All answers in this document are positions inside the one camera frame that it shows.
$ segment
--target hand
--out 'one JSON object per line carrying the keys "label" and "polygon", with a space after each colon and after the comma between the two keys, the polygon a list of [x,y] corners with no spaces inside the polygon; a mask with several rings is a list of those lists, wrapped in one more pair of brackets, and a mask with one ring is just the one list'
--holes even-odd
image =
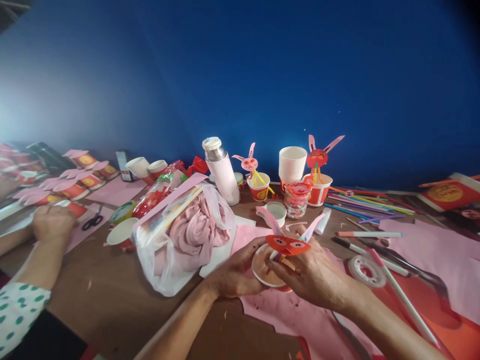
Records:
{"label": "hand", "polygon": [[33,216],[33,232],[40,242],[66,244],[76,222],[75,215],[66,207],[45,205]]}
{"label": "hand", "polygon": [[[297,235],[306,230],[303,225],[289,229],[290,233]],[[367,288],[335,265],[313,237],[308,243],[310,250],[288,257],[295,271],[276,261],[267,260],[265,263],[302,299],[344,314]]]}
{"label": "hand", "polygon": [[269,287],[255,277],[246,277],[245,273],[252,267],[255,252],[265,244],[265,237],[257,237],[234,253],[206,279],[205,285],[216,296],[237,298],[243,295],[256,295]]}

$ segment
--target plastic bag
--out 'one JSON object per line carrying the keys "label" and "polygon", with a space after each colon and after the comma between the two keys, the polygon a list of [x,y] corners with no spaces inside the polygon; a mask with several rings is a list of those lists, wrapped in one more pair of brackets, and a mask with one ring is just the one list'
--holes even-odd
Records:
{"label": "plastic bag", "polygon": [[[235,226],[235,215],[232,209],[213,185],[202,181],[133,232],[138,258],[145,277],[154,290],[166,297],[175,296],[199,269],[196,268],[191,271],[182,269],[177,259],[178,250],[175,248],[172,239],[167,235],[173,218],[178,216],[192,199],[198,196],[198,194],[195,195],[198,187],[203,188],[203,195],[215,225],[223,230],[232,229]],[[220,214],[220,207],[224,211],[224,220],[222,220]],[[166,265],[163,267],[161,275],[155,275],[156,253],[159,251],[164,256],[162,261]]]}

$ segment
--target thermos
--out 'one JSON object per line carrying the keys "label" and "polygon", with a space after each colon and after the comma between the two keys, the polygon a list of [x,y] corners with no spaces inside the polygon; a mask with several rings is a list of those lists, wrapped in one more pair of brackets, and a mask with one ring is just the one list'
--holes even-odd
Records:
{"label": "thermos", "polygon": [[208,137],[202,141],[205,150],[205,161],[215,178],[215,185],[228,205],[233,206],[240,201],[240,190],[235,179],[234,170],[228,152],[222,147],[222,141],[216,137]]}

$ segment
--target paper scrap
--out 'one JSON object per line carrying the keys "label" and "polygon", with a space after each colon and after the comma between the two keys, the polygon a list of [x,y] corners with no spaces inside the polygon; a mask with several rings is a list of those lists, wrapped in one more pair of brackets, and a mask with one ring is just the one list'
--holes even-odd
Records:
{"label": "paper scrap", "polygon": [[[231,252],[235,253],[254,238],[272,233],[271,229],[263,227],[239,225]],[[345,270],[340,259],[330,251],[327,251],[327,254]],[[254,277],[251,269],[249,276]],[[332,312],[310,304],[294,292],[284,293],[271,288],[258,295],[242,296],[240,300],[246,315],[273,325],[277,333],[304,337],[312,360],[357,357],[357,351],[345,339],[343,330]],[[381,354],[380,350],[352,321],[343,316],[341,318],[370,354]]]}
{"label": "paper scrap", "polygon": [[146,186],[147,184],[143,180],[137,179],[134,182],[125,182],[121,176],[117,176],[109,183],[93,191],[86,198],[119,207],[133,199]]}
{"label": "paper scrap", "polygon": [[415,224],[382,220],[379,228],[402,232],[402,238],[390,239],[389,248],[439,276],[447,287],[452,310],[480,325],[479,242],[417,219]]}

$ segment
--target scissors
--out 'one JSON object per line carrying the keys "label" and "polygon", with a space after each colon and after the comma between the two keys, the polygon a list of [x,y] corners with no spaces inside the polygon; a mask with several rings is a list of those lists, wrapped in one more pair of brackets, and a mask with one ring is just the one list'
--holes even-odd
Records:
{"label": "scissors", "polygon": [[102,222],[102,220],[104,219],[104,217],[102,215],[100,215],[100,212],[102,211],[102,208],[103,208],[103,205],[100,205],[100,207],[96,211],[95,216],[92,217],[90,220],[88,220],[86,223],[83,224],[83,226],[81,227],[81,229],[83,231],[88,230],[91,227],[97,226],[98,224],[100,224]]}

